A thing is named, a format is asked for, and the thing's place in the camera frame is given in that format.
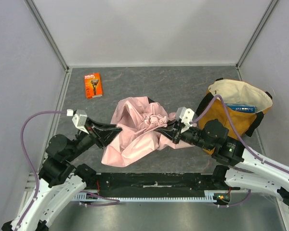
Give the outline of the pink folding umbrella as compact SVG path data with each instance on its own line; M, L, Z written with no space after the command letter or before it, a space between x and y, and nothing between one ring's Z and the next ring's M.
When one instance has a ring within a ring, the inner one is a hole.
M150 103L148 97L128 97L120 100L111 119L111 124L122 131L105 148L101 163L112 167L127 167L155 150L169 146L173 149L191 147L180 141L174 144L159 132L176 118L159 103Z

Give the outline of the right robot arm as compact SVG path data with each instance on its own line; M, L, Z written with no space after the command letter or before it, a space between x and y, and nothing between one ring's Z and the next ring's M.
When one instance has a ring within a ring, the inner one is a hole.
M156 131L175 144L183 141L212 151L212 158L219 163L212 175L215 185L257 190L289 206L289 166L228 136L229 130L218 120L207 122L203 129L189 127L187 130L180 121L173 120Z

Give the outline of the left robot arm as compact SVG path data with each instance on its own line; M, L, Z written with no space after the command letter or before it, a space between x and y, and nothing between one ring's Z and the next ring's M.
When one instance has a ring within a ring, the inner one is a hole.
M95 170L87 164L74 167L71 162L94 145L105 148L122 129L95 122L84 113L76 113L72 121L78 129L75 139L64 135L50 139L46 148L48 158L38 173L29 201L14 220L3 224L3 231L47 231L80 191L95 184Z

